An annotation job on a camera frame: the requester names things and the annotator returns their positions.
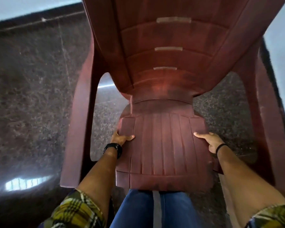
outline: hand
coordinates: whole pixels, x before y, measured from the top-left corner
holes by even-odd
[[[117,143],[122,146],[125,143],[125,141],[131,141],[133,138],[135,138],[134,135],[120,136],[118,135],[117,131],[115,131],[114,134],[112,135],[111,143]]]
[[[194,132],[193,134],[198,138],[205,138],[205,140],[209,143],[209,151],[211,153],[215,153],[217,147],[220,144],[224,143],[223,140],[217,134],[211,132],[209,132],[209,134],[199,134],[197,132]]]

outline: person's thigh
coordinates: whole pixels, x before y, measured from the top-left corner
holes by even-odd
[[[111,228],[153,227],[152,191],[130,190],[120,206]]]
[[[162,228],[199,228],[201,221],[183,192],[160,192]]]

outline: person's right hand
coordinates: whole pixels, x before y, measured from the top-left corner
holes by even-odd
[[[220,144],[224,143],[223,140],[217,134],[211,132],[209,132],[209,134],[199,134],[197,132],[194,132],[193,134],[198,138],[204,138],[209,143],[209,151],[211,153],[215,153],[217,147]]]

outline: forearm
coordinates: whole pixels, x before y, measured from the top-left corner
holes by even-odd
[[[116,161],[116,149],[108,148],[78,186],[78,189],[85,192],[100,208],[106,221],[114,185]]]
[[[218,159],[241,226],[245,226],[259,210],[285,204],[281,193],[251,170],[229,147],[223,146],[219,150]]]

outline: speckled stone floor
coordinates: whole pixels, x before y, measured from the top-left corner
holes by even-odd
[[[59,179],[72,96],[91,38],[84,13],[0,33],[0,225],[35,227],[69,189]],[[111,84],[107,73],[100,86]],[[91,137],[97,160],[127,101],[113,87],[99,88]],[[212,91],[196,97],[195,109],[209,130],[237,153],[253,153],[245,91],[230,73]],[[226,227],[219,179],[205,194],[190,195],[205,227]],[[125,193],[112,193],[115,211]]]

